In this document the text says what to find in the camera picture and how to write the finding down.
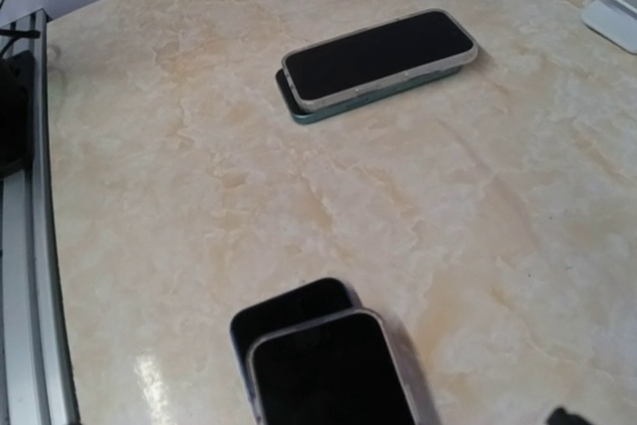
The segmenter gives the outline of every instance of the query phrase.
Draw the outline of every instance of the tabletop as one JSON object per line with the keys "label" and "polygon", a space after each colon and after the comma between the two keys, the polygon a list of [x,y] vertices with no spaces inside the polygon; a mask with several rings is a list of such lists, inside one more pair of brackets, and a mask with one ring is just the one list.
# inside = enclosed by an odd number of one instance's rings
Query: tabletop
{"label": "tabletop", "polygon": [[[637,58],[581,23],[586,2],[103,0],[54,21],[84,423],[252,423],[230,320],[325,276],[409,337],[443,425],[557,405],[633,423]],[[285,53],[427,8],[476,38],[474,64],[291,120]]]}

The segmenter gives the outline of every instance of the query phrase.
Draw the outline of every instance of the phone screen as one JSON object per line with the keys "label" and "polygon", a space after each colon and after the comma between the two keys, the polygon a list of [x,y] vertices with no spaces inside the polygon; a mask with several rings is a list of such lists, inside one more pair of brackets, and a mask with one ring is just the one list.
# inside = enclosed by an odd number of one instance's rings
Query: phone screen
{"label": "phone screen", "polygon": [[414,425],[378,321],[355,313],[261,343],[251,366],[268,425]]}
{"label": "phone screen", "polygon": [[304,100],[317,100],[470,51],[474,42],[444,12],[425,12],[288,56]]}
{"label": "phone screen", "polygon": [[236,314],[232,319],[230,332],[248,391],[252,387],[246,380],[246,359],[250,346],[258,338],[266,333],[329,316],[353,306],[345,284],[337,279],[325,278]]}

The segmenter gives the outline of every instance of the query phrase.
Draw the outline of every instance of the marble table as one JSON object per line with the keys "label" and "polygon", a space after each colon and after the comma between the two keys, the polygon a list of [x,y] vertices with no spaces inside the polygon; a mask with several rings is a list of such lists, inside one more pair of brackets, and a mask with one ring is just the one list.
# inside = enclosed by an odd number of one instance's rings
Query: marble table
{"label": "marble table", "polygon": [[[104,0],[50,26],[55,218],[86,425],[253,423],[228,327],[350,282],[443,425],[637,416],[637,58],[587,0]],[[311,126],[291,49],[426,8],[459,75]]]}

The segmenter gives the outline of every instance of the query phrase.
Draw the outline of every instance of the smartphone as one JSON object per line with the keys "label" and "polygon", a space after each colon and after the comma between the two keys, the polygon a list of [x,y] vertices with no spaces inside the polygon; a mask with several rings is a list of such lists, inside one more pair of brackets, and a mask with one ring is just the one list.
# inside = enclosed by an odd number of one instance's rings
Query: smartphone
{"label": "smartphone", "polygon": [[254,394],[247,373],[248,351],[259,338],[356,305],[354,292],[343,282],[324,278],[237,313],[230,323],[230,335],[249,398],[252,400]]}
{"label": "smartphone", "polygon": [[259,339],[248,364],[264,425],[419,423],[382,320],[353,309]]}
{"label": "smartphone", "polygon": [[291,52],[283,72],[299,107],[316,111],[461,67],[477,55],[458,22],[428,10]]}

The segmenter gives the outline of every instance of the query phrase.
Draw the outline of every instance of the phone case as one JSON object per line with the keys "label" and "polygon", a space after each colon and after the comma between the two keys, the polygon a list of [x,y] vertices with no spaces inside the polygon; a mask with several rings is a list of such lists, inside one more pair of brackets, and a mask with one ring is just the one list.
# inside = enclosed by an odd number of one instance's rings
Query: phone case
{"label": "phone case", "polygon": [[418,416],[416,404],[414,403],[414,398],[409,390],[409,385],[407,384],[405,378],[403,377],[403,374],[401,373],[400,367],[398,366],[398,361],[396,360],[395,347],[392,346],[391,339],[389,338],[389,335],[387,334],[387,330],[384,325],[383,319],[378,313],[366,308],[356,308],[356,309],[351,309],[349,311],[343,311],[340,313],[332,314],[330,316],[325,316],[324,318],[309,320],[299,325],[294,325],[292,327],[288,327],[282,330],[278,330],[276,332],[269,333],[261,337],[252,345],[252,347],[250,347],[250,351],[248,352],[248,372],[250,375],[250,381],[254,384],[254,399],[252,402],[252,409],[255,414],[255,418],[260,425],[268,425],[268,422],[266,420],[266,417],[264,416],[263,409],[261,407],[259,383],[256,380],[256,374],[255,374],[254,365],[253,365],[253,357],[254,357],[255,350],[261,344],[273,338],[280,337],[288,333],[293,333],[299,330],[305,330],[308,328],[316,327],[318,325],[330,322],[332,320],[339,320],[342,318],[346,318],[348,316],[352,316],[354,314],[365,314],[365,315],[371,316],[378,322],[378,325],[380,326],[383,337],[385,339],[385,344],[387,345],[387,349],[389,350],[389,355],[391,357],[391,361],[393,362],[396,375],[398,376],[398,380],[400,382],[402,391],[405,395],[405,400],[409,407],[409,411],[411,412],[413,421],[417,425],[424,425],[421,422],[420,417]]}
{"label": "phone case", "polygon": [[[354,88],[344,90],[342,92],[337,92],[332,95],[328,95],[321,99],[317,100],[304,100],[298,94],[297,90],[294,86],[294,81],[288,68],[286,66],[287,60],[290,56],[298,54],[299,52],[303,52],[305,50],[313,49],[320,45],[328,44],[330,42],[334,42],[339,39],[343,39],[346,37],[351,37],[361,32],[365,32],[367,30],[372,30],[378,27],[382,27],[383,25],[393,24],[400,22],[405,19],[409,19],[412,17],[416,17],[419,15],[439,12],[446,15],[456,26],[458,29],[467,36],[469,40],[471,40],[473,47],[467,52],[448,57],[446,59],[441,59],[436,62],[431,62],[429,64],[418,66],[414,69],[399,72],[394,75],[390,75],[388,77],[376,80],[374,82],[369,82],[367,84],[362,84],[356,86]],[[362,106],[368,104],[370,102],[375,102],[376,100],[380,100],[381,98],[388,97],[389,95],[394,95],[398,92],[402,92],[404,90],[408,90],[414,88],[416,86],[422,85],[424,83],[430,82],[433,75],[433,78],[440,78],[441,73],[453,71],[459,67],[469,64],[474,61],[478,56],[478,44],[474,40],[474,38],[460,25],[456,19],[454,19],[448,12],[441,9],[428,9],[421,12],[416,12],[414,14],[399,17],[398,19],[384,22],[382,24],[374,25],[372,27],[367,27],[364,29],[357,30],[355,32],[350,32],[345,35],[341,35],[338,37],[334,37],[329,40],[325,40],[323,42],[318,42],[316,44],[310,45],[308,47],[303,47],[302,49],[297,49],[292,52],[289,52],[284,56],[282,64],[283,64],[283,72],[287,80],[287,84],[292,92],[292,96],[295,100],[295,103],[304,111],[318,111],[323,108],[333,107],[334,111],[342,112],[343,110],[352,109],[353,107]],[[354,106],[348,106],[348,102],[354,102]]]}
{"label": "phone case", "polygon": [[305,111],[299,106],[294,96],[292,95],[292,90],[290,89],[290,85],[288,84],[288,80],[286,79],[286,75],[284,74],[283,70],[279,70],[277,72],[276,79],[277,85],[279,86],[279,90],[281,91],[281,95],[286,102],[286,106],[290,111],[292,119],[298,124],[311,124],[316,123],[317,121],[321,121],[322,119],[330,118],[332,116],[345,113],[346,111],[359,108],[361,106],[372,104],[387,97],[391,97],[392,95],[415,89],[416,87],[429,84],[436,80],[444,79],[445,77],[457,74],[461,70],[462,67],[456,67],[454,69],[445,70],[443,72],[435,72],[433,74],[423,75],[422,77],[411,79],[400,85],[388,87],[387,89],[368,94],[364,97],[341,102],[340,104],[325,106],[316,111]]}

